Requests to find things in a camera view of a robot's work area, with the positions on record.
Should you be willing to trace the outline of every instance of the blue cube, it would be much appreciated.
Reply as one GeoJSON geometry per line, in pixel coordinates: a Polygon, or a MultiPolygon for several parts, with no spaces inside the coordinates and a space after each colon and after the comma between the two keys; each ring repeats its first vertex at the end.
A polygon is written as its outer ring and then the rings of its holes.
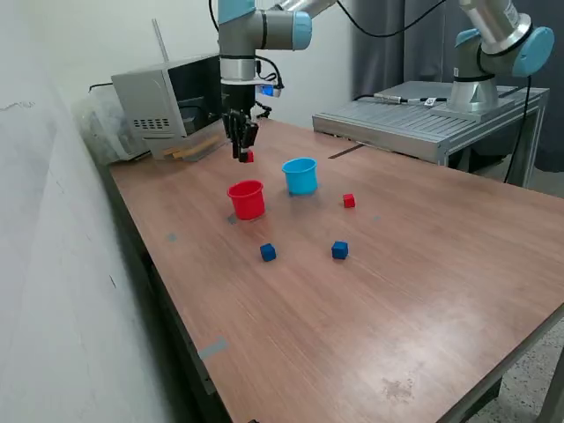
{"type": "Polygon", "coordinates": [[[349,244],[337,241],[333,244],[331,252],[333,253],[333,258],[337,258],[337,260],[345,260],[349,255],[349,244]]]}
{"type": "Polygon", "coordinates": [[[271,262],[276,258],[276,249],[272,244],[265,244],[261,247],[261,256],[265,262],[271,262]]]}

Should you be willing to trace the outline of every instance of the blue light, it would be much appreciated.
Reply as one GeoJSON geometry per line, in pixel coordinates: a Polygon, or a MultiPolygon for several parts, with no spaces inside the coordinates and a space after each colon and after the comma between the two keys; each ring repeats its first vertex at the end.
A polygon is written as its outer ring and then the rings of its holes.
{"type": "Polygon", "coordinates": [[[274,87],[272,85],[261,85],[261,93],[273,97],[274,87]]]}

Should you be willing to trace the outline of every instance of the white wall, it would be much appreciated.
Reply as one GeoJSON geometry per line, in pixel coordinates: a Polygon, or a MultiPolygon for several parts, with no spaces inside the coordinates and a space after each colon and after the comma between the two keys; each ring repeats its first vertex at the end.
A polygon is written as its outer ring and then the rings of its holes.
{"type": "MultiPolygon", "coordinates": [[[[270,7],[274,0],[257,0],[270,7]]],[[[33,32],[68,105],[89,85],[112,74],[161,61],[151,19],[159,20],[171,60],[218,50],[205,0],[22,0],[33,32]]],[[[283,73],[286,89],[273,118],[310,126],[315,112],[349,100],[351,26],[333,7],[315,19],[306,52],[265,52],[283,73]]]]}
{"type": "Polygon", "coordinates": [[[0,421],[189,421],[146,276],[18,2],[0,3],[0,421]]]}

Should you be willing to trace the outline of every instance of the floor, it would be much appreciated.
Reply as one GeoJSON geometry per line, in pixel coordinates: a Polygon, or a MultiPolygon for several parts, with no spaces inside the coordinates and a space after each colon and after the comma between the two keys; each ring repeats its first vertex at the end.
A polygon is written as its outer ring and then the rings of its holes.
{"type": "MultiPolygon", "coordinates": [[[[484,176],[500,179],[508,160],[488,169],[484,176]]],[[[564,173],[535,170],[531,189],[564,198],[564,173]]],[[[554,368],[564,346],[564,320],[523,356],[505,375],[500,396],[474,416],[471,423],[534,422],[539,415],[554,368]]]]}

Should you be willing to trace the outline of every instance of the blue cup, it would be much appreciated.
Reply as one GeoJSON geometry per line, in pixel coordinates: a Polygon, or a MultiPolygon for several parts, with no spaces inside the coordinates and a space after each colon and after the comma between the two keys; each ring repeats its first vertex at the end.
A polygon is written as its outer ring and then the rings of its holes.
{"type": "Polygon", "coordinates": [[[290,194],[305,196],[317,189],[317,162],[309,157],[290,160],[282,166],[290,194]]]}

